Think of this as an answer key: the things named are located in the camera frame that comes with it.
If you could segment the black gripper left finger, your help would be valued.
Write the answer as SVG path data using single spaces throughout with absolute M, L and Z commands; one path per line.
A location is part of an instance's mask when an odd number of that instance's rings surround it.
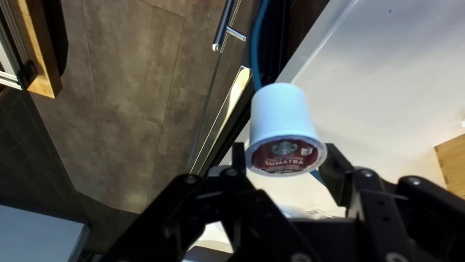
M 247 179 L 241 142 L 230 166 L 174 177 L 99 262 L 182 262 L 212 222 L 232 246 L 228 262 L 311 262 L 302 233 Z

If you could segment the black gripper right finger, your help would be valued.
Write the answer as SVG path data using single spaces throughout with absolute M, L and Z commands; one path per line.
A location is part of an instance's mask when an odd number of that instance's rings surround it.
M 378 262 L 465 262 L 465 201 L 437 183 L 404 174 L 395 183 L 352 164 L 331 142 L 318 172 Z

